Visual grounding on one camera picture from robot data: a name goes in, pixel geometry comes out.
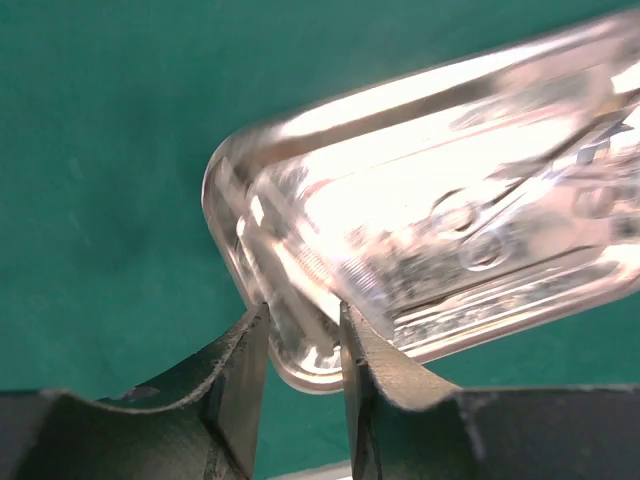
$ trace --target clear plastic lens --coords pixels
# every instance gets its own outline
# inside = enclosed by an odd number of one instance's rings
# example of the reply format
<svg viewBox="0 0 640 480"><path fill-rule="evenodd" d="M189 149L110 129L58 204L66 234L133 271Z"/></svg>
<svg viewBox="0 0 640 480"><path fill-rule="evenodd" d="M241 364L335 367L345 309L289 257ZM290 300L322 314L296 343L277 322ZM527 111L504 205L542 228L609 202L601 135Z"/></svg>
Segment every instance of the clear plastic lens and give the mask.
<svg viewBox="0 0 640 480"><path fill-rule="evenodd" d="M610 99L605 73L536 86L535 102L518 92L394 127L395 138L420 148L406 145L395 158L375 148L379 136L365 135L274 165L256 180L252 202L272 211L260 220L278 224L283 262L297 262L392 338L411 310L574 251L595 261L615 243L604 229L626 208L616 193L628 183L616 178L623 170L593 166L595 137L551 158ZM604 120L606 141L633 141L628 129L611 135L623 124ZM415 136L435 128L430 140ZM577 186L580 175L591 176L593 192Z"/></svg>
<svg viewBox="0 0 640 480"><path fill-rule="evenodd" d="M342 300L428 361L635 291L638 15L225 141L203 206L285 379L340 388Z"/></svg>

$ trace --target green cloth surface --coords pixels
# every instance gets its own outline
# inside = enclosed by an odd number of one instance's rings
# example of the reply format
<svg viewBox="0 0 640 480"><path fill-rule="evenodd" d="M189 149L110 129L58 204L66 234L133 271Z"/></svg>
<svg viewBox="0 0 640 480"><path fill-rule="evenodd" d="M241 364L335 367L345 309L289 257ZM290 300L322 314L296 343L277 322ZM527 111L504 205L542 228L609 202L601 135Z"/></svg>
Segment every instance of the green cloth surface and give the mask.
<svg viewBox="0 0 640 480"><path fill-rule="evenodd" d="M237 128L635 3L0 0L0 388L118 394L239 318L199 203ZM639 301L432 368L462 385L637 382ZM346 459L343 410L271 368L256 478Z"/></svg>

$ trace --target transparent plastic housing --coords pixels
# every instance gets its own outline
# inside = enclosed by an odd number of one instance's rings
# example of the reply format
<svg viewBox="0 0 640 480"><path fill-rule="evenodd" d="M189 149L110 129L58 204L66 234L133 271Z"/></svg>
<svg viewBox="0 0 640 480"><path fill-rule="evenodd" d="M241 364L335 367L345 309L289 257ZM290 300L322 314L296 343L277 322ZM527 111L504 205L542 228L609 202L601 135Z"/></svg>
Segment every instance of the transparent plastic housing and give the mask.
<svg viewBox="0 0 640 480"><path fill-rule="evenodd" d="M591 308L640 276L637 12L230 137L203 205L272 354L339 388L339 305L420 361Z"/></svg>

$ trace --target light cover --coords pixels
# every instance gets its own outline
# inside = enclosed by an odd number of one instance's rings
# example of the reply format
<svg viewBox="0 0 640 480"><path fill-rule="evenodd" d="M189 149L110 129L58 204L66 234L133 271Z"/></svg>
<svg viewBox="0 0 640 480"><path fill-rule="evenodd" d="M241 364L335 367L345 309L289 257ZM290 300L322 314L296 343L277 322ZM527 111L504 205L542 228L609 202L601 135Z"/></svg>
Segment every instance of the light cover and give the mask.
<svg viewBox="0 0 640 480"><path fill-rule="evenodd" d="M203 187L294 387L340 387L339 303L419 361L614 300L640 274L640 15L230 137Z"/></svg>

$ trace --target black metal jaw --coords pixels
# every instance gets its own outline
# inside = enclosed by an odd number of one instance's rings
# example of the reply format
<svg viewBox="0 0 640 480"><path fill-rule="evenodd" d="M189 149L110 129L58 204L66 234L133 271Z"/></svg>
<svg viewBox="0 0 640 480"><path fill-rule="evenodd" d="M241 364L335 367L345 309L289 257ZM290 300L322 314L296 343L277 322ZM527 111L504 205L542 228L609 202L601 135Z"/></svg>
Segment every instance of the black metal jaw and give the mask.
<svg viewBox="0 0 640 480"><path fill-rule="evenodd" d="M212 480L253 475L269 311L119 400L0 395L0 479Z"/></svg>
<svg viewBox="0 0 640 480"><path fill-rule="evenodd" d="M118 400L0 395L0 479L246 479L260 418L266 305ZM640 478L640 389L462 390L341 310L353 477Z"/></svg>
<svg viewBox="0 0 640 480"><path fill-rule="evenodd" d="M354 480L640 478L640 389L461 390L341 311Z"/></svg>

